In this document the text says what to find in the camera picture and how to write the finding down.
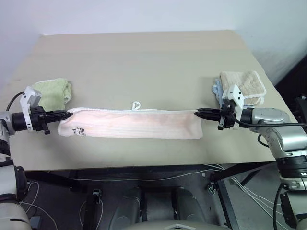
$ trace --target white cable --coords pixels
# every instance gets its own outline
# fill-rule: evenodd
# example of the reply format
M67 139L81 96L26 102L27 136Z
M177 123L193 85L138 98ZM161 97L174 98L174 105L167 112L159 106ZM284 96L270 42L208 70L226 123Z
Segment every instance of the white cable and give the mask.
M41 207L39 207L39 206L37 206L37 205L29 204L29 203L26 203L26 202L21 202L21 204L34 206L34 207L36 207L36 208L42 210L42 211L52 220L52 222L54 223L54 226L56 227L56 230L58 230L57 223L56 223L55 220L49 215L49 213L47 213L44 209L42 209Z
M222 165L220 164L216 164L216 165L220 166L223 170L225 170L225 168Z
M272 210L273 211L273 208L271 208L270 206L268 206L266 203L264 203L262 200L260 200L259 198L257 197L254 197L256 200L260 201L261 203L263 203L266 207L268 207L268 209Z
M83 205L86 203L86 201L84 201L82 204L81 204L81 207L80 207L80 209L79 209L79 221L80 221L80 224L82 225L82 227L83 227L83 223L82 223L82 220L81 220L81 210L82 210L82 207L83 207Z
M28 192L30 191L30 188L31 188L31 186L32 186L32 181L30 181L30 182L27 182L27 184L29 184L29 187L28 187Z
M268 214L271 218L273 218L273 216L250 193L248 193L248 191L244 188L243 185L241 185L241 183L236 178L232 178L232 179L241 188L242 191L247 192L247 195L249 195L249 197L252 198L263 209L263 211L265 211L266 214ZM284 229L288 230L284 225L282 225L278 221L276 221L276 223L278 223Z
M210 167L213 167L213 168L216 168L216 169L219 169L220 171L221 171L221 170L224 170L224 168L223 168L222 166L220 166L220 165L219 165L219 167L218 167L218 166L215 166L215 165L211 165L211 164L204 164L204 165L210 166Z
M34 197L34 200L32 201L32 203L31 203L31 205L29 206L29 208L26 210L26 213L28 213L28 211L30 210L30 208L33 206L32 204L34 204L34 202L35 202L35 200L36 200L36 198L37 198L37 195L38 195L38 191L39 191L39 183L38 183L38 182L33 182L33 183L30 184L30 186L31 186L32 184L37 184L37 191L36 191L36 195L35 195L35 197Z
M102 214L104 212L104 203L102 202L102 200L99 200L99 202L101 203L101 214L100 214L100 218L99 218L99 221L98 221L98 224L97 224L97 227L96 227L95 230L98 230L98 227L99 227L101 219L102 219Z
M201 170L201 171L197 171L197 172L189 172L183 175L179 175L179 176L172 176L172 177L167 177L167 178L162 178L162 179L81 179L81 178L72 178L73 180L79 180L79 181L164 181L164 180L170 180L170 179L175 179L175 178L179 178L182 176L188 176L188 175L192 175L192 174L197 174L197 173L203 173L206 171L220 171L220 170L216 170L216 169L206 169L206 170Z
M249 188L247 188L247 187L245 187L245 188L246 188L250 193L252 193L253 195L258 196L258 197L260 197L260 198L266 200L267 202L269 202L269 203L271 203L271 204L274 204L274 202L272 202L272 201L270 201L270 200L268 200L268 199L266 199L266 198L264 198L264 197L262 197L262 196L260 196L260 195L257 195L256 193L252 192Z
M82 220L81 220L81 210L82 210L82 207L84 206L85 203L86 203L86 201L84 201L81 204L81 207L79 209L79 221L80 221L80 224L82 225L82 227L83 227L83 223L82 223ZM95 230L98 230L98 227L99 227L101 219L102 219L102 214L104 212L104 203L102 202L102 200L99 200L99 203L101 204L101 214L100 214L100 218L99 218L99 221L98 221L98 224L97 224L97 227L96 227Z

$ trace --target light green cloth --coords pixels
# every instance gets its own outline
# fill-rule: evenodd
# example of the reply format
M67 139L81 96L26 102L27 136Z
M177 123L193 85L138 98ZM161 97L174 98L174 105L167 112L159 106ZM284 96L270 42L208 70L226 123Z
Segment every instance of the light green cloth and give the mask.
M38 105L46 112L65 109L65 104L71 99L71 85L64 78L40 81L32 87L42 93Z

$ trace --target folded towel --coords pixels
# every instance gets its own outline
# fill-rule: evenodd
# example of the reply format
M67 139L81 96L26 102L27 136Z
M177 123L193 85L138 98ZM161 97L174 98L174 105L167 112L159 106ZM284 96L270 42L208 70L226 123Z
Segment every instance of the folded towel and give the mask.
M42 106L46 112L65 109L65 104L71 99L71 85L67 79L40 81L35 83L33 88L42 93L38 105Z
M212 86L212 92L215 94L217 101L219 102L220 108L224 104L222 95L223 95L223 89L221 87L220 79L215 79L215 84Z
M244 104L261 105L264 102L264 96L267 93L258 73L256 71L248 72L229 72L220 73L223 91L231 85L237 85L244 95Z
M194 115L197 110L167 111L140 107L139 102L134 102L132 110L70 109L73 116L60 122L58 134L66 137L202 138L201 119Z

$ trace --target gray wall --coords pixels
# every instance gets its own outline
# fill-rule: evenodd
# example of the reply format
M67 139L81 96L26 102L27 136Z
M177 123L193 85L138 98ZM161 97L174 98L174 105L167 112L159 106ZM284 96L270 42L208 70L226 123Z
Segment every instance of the gray wall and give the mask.
M307 52L306 21L306 0L0 0L0 90L41 35L223 29L276 84Z

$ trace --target beige towel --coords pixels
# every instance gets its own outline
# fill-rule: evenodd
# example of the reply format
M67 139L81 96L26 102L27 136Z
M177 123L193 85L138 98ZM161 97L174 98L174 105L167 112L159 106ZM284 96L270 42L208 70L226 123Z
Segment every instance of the beige towel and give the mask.
M220 73L223 91L236 84L244 95L245 105L261 105L267 93L259 74L256 71Z

